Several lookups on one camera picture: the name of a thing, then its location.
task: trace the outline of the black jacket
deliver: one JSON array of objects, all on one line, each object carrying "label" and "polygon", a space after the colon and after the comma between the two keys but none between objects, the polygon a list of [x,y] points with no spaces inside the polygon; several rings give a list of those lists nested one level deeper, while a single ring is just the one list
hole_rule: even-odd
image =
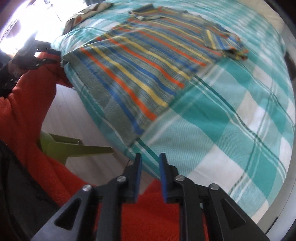
[{"label": "black jacket", "polygon": [[0,97],[5,98],[12,92],[13,87],[16,85],[17,79],[8,72],[8,64],[0,70]]},{"label": "black jacket", "polygon": [[58,209],[0,140],[0,240],[31,240]]}]

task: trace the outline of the shirt sleeve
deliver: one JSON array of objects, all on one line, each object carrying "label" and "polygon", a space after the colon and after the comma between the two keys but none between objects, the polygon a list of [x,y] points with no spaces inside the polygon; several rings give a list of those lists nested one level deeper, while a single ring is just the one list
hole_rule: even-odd
[{"label": "shirt sleeve", "polygon": [[218,24],[207,24],[201,31],[205,46],[223,53],[236,60],[246,60],[248,50],[240,38]]}]

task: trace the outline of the bed sheet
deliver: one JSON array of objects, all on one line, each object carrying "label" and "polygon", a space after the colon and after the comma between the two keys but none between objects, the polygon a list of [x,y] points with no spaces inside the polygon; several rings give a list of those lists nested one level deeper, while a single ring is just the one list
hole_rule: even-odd
[{"label": "bed sheet", "polygon": [[100,131],[127,157],[142,153],[145,169],[159,177],[158,156],[165,152],[180,174],[201,185],[217,183],[258,222],[285,180],[294,139],[294,96],[279,33],[233,0],[111,2],[112,8],[59,37],[53,48],[64,55],[148,3],[201,15],[237,34],[248,48],[247,61],[226,58],[200,71],[128,147],[71,65],[64,69]]},{"label": "bed sheet", "polygon": [[279,33],[284,30],[285,22],[264,0],[238,0],[238,2],[265,17]]}]

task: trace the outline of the white floor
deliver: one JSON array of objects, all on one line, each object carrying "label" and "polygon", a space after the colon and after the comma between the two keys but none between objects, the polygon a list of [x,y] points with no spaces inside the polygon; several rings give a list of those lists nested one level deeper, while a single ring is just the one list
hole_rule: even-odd
[{"label": "white floor", "polygon": [[[110,146],[85,110],[77,92],[61,85],[57,85],[57,95],[47,113],[42,130],[81,139],[85,145]],[[102,185],[121,175],[128,161],[123,154],[115,150],[112,155],[68,158],[66,167],[84,181]],[[153,177],[142,172],[140,193],[144,192],[152,180]]]}]

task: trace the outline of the striped sweater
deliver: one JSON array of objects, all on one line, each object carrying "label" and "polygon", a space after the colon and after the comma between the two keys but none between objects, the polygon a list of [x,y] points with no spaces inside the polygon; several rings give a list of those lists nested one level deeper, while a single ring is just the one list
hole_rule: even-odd
[{"label": "striped sweater", "polygon": [[[247,58],[239,37],[201,16],[152,4],[66,54],[128,146],[202,68],[223,57]],[[116,119],[118,113],[123,118]]]}]

